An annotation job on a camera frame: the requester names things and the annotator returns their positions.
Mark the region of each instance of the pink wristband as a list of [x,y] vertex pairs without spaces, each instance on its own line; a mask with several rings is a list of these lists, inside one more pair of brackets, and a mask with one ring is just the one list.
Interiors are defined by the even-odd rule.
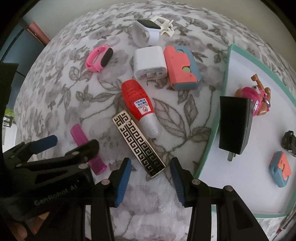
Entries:
[[[73,125],[70,130],[70,133],[78,146],[88,142],[88,139],[83,133],[81,126],[79,124]],[[107,166],[102,162],[99,156],[94,157],[93,159],[88,161],[87,164],[91,167],[91,169],[96,175],[99,175],[107,169]]]
[[95,48],[86,58],[85,67],[91,72],[100,72],[108,64],[113,55],[113,49],[107,44]]

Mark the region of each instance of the red glue bottle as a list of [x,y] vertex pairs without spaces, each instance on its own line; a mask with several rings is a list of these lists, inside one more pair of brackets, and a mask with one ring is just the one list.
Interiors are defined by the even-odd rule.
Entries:
[[122,83],[121,92],[124,103],[140,122],[146,135],[156,138],[161,134],[161,125],[156,118],[154,109],[147,93],[142,86],[134,79]]

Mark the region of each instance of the purple plastic object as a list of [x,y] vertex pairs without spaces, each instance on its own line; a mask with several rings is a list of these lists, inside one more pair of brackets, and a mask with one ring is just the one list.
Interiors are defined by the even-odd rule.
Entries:
[[[88,139],[85,136],[79,124],[73,125],[70,130],[70,133],[78,146],[81,146],[84,143],[88,142]],[[99,175],[107,169],[107,166],[102,162],[99,156],[94,157],[93,159],[88,161],[87,164],[91,167],[91,169],[96,175]]]

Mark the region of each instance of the white smartwatch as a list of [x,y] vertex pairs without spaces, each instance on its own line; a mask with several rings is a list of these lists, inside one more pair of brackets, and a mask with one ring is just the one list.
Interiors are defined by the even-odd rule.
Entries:
[[131,35],[137,46],[140,48],[157,45],[161,27],[156,23],[140,19],[134,21]]

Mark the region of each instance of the orange and blue toy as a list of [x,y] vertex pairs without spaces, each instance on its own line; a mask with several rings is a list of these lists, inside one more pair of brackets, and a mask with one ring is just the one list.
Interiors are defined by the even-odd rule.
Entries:
[[269,171],[279,188],[287,185],[292,172],[285,153],[282,151],[274,153],[269,164]]
[[195,90],[201,80],[191,51],[185,46],[167,46],[163,51],[170,85],[174,90]]

